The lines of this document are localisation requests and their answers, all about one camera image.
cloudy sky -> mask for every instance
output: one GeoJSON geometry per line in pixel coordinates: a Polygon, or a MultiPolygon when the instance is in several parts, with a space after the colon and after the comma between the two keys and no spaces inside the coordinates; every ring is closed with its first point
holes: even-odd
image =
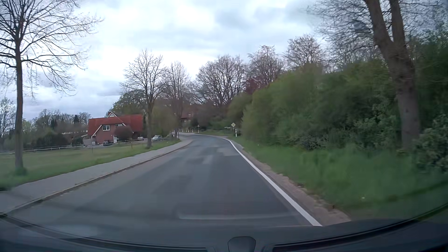
{"type": "MultiPolygon", "coordinates": [[[[260,45],[283,52],[287,40],[312,33],[314,19],[304,13],[313,0],[82,0],[81,11],[104,21],[87,38],[87,70],[74,70],[71,96],[51,87],[24,99],[24,118],[42,109],[89,112],[102,117],[118,100],[123,69],[142,49],[179,60],[194,77],[201,65],[229,53],[246,57],[260,45]]],[[[13,86],[6,96],[15,97],[13,86]]]]}

field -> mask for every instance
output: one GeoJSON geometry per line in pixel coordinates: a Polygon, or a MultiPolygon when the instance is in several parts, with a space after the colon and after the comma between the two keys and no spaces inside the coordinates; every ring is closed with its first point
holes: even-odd
{"type": "Polygon", "coordinates": [[[387,151],[367,154],[353,146],[308,152],[232,139],[352,219],[413,217],[448,199],[448,174],[419,172],[410,156],[387,151]]]}
{"type": "Polygon", "coordinates": [[[133,144],[132,146],[130,144],[119,144],[108,147],[25,152],[23,154],[23,162],[28,171],[26,176],[14,175],[14,155],[1,154],[0,189],[5,190],[26,182],[53,177],[89,166],[134,156],[178,142],[164,141],[153,143],[151,149],[145,149],[144,144],[133,144]]]}

car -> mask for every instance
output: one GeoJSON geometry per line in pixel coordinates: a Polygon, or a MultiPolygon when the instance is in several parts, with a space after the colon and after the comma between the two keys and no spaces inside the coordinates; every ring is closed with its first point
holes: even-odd
{"type": "Polygon", "coordinates": [[[155,135],[151,138],[151,140],[156,141],[162,139],[162,135],[155,135]]]}
{"type": "Polygon", "coordinates": [[[106,140],[106,141],[103,142],[103,146],[109,146],[109,145],[112,145],[112,144],[113,143],[110,142],[109,140],[106,140]]]}

red roof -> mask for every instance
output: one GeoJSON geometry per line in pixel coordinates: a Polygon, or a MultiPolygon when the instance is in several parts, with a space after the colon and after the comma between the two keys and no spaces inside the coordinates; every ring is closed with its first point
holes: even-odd
{"type": "Polygon", "coordinates": [[[130,126],[133,132],[143,131],[142,115],[124,115],[119,117],[102,117],[89,119],[87,134],[89,136],[92,136],[102,125],[114,125],[119,123],[130,126]]]}

road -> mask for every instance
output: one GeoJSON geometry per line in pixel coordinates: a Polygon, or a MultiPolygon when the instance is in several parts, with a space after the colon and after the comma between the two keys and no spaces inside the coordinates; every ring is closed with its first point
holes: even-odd
{"type": "Polygon", "coordinates": [[[148,241],[142,233],[169,240],[161,230],[184,232],[187,238],[198,227],[310,226],[229,141],[187,138],[194,141],[185,148],[13,217],[66,233],[134,242],[148,241]]]}

